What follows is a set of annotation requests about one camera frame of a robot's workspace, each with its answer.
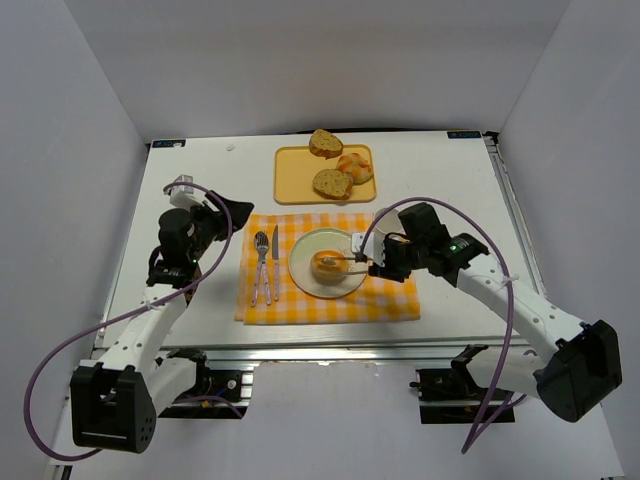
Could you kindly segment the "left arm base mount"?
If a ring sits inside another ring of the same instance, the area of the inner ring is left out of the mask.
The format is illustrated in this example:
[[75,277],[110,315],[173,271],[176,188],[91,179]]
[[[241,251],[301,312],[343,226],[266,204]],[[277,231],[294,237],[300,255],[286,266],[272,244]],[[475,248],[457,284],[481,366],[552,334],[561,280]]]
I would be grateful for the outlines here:
[[248,396],[242,393],[245,373],[238,369],[214,368],[204,351],[178,349],[165,358],[157,357],[160,366],[165,360],[186,359],[196,365],[196,382],[180,394],[177,402],[166,408],[160,418],[222,420],[241,419],[246,413]]

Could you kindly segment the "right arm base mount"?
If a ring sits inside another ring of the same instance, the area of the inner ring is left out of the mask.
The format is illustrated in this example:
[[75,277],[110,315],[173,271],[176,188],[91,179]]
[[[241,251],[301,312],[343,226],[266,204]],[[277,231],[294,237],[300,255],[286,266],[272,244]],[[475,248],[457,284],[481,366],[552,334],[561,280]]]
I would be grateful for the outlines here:
[[450,368],[417,370],[409,389],[422,425],[471,425],[486,395],[485,389],[465,387]]

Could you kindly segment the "metal tongs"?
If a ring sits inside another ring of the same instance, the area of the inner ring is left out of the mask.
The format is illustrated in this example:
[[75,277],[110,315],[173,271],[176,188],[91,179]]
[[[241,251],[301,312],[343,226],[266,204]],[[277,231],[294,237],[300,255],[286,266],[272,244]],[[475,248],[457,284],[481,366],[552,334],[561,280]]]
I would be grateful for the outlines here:
[[312,270],[316,277],[325,281],[339,281],[345,277],[366,275],[366,268],[358,268],[352,257],[337,251],[320,251],[312,260]]

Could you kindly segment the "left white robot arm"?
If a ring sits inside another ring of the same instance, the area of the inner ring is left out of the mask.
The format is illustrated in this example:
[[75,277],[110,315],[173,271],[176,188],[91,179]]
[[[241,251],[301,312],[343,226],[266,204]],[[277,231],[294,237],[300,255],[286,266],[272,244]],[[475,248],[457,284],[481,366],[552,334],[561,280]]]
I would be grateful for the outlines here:
[[72,436],[79,447],[142,453],[166,409],[211,390],[204,352],[159,353],[197,290],[201,257],[212,243],[241,230],[254,206],[212,192],[199,201],[184,181],[168,195],[172,207],[158,220],[159,244],[149,257],[141,313],[94,365],[72,375]]

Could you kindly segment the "glazed ring donut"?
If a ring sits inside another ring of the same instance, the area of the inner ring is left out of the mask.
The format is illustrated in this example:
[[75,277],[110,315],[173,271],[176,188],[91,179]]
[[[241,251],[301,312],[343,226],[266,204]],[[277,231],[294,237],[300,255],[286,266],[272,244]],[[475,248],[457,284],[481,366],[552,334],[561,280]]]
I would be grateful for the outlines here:
[[337,278],[349,271],[349,262],[338,251],[322,250],[316,252],[310,260],[311,272],[318,278]]

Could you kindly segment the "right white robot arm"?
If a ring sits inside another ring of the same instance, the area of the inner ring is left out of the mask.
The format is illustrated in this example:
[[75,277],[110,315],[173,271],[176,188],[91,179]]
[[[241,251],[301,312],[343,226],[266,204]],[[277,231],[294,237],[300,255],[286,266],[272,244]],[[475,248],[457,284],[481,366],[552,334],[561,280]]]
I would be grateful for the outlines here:
[[378,234],[373,226],[351,239],[368,274],[402,283],[426,270],[482,303],[518,333],[533,355],[506,348],[469,345],[451,362],[458,389],[493,389],[537,398],[560,419],[575,423],[622,383],[618,336],[603,320],[587,323],[553,305],[509,273],[489,236],[448,232],[436,200],[399,202],[399,233]]

